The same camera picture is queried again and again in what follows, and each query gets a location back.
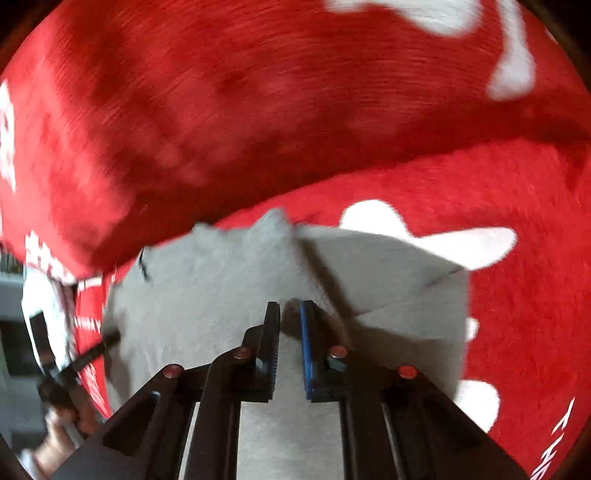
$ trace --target red cloth with white pattern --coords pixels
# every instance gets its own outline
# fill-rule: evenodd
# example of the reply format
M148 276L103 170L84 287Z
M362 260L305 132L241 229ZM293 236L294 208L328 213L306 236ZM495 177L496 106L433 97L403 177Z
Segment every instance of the red cloth with white pattern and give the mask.
M2 241L73 282L277 205L511 228L473 274L465 377L499 394L490 435L549 478L591 412L591 99L515 0L409 5L64 1L2 76ZM79 316L100 319L91 288Z
M109 279L92 278L78 284L76 316L72 335L78 353L86 352L101 340L103 307L109 289ZM113 412L106 390L105 359L99 357L80 372L82 384L88 390L98 412L108 419Z

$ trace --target gray cloth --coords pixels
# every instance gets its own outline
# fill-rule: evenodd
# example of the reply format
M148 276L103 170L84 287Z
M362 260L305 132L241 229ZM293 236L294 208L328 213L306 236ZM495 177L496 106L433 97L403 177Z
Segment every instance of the gray cloth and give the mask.
M251 229L197 225L144 251L111 289L105 329L117 326L109 399L118 408L164 365L209 363L262 322L268 301L289 330L294 300L330 315L341 341L380 363L411 362L453 394L466 321L467 276L457 265L387 237L326 228L292 228L273 210ZM280 339L269 404L243 404L238 478L342 479L335 404L310 404L300 344Z

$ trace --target red blanket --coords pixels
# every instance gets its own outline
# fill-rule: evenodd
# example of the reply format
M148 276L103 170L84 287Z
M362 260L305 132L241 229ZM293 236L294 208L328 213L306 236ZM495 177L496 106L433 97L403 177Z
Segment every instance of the red blanket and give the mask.
M591 412L591 102L515 0L66 0L0 111L3 241L65 282L275 205L515 232L473 275L468 385L535 480Z

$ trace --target human hand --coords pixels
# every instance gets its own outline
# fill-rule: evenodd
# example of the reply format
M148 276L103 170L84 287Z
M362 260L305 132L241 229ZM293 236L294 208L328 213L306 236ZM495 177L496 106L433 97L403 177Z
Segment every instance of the human hand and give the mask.
M99 427L99 423L96 421L95 412L90 402L87 402L80 412L52 407L45 420L47 437L43 444L35 450L33 458L41 473L49 478L75 450L64 425L75 424L78 430L90 435Z

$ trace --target black plastic part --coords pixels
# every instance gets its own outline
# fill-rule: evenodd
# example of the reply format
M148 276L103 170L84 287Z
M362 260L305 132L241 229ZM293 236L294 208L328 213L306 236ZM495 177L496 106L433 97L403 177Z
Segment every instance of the black plastic part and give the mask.
M43 338L43 335L37 335L37 339ZM95 346L90 348L87 352L76 358L70 365L64 367L60 372L51 375L51 368L44 369L45 378L37 385L37 392L41 401L46 408L51 406L68 408L73 411L81 411L87 402L87 395L83 388L78 384L78 373L89 363L96 358L104 355L105 352L121 340L121 334L118 331L113 331L104 335L103 339ZM53 358L51 349L41 350L46 352L46 357ZM68 437L78 448L88 437L87 434L81 432L75 423L67 423L63 426Z
M400 377L348 351L329 355L322 311L302 315L304 381L312 402L338 401L346 480L527 480L517 463L427 377Z
M177 480L191 418L199 411L185 478L236 478L242 401L272 399L280 331L279 305L263 325L248 329L242 346L211 364L149 380L56 471L52 480Z
M35 342L34 348L41 362L41 371L43 375L48 377L56 369L56 358L49 344L47 324L43 312L39 312L37 315L31 317L29 319L29 325L31 327L31 337Z

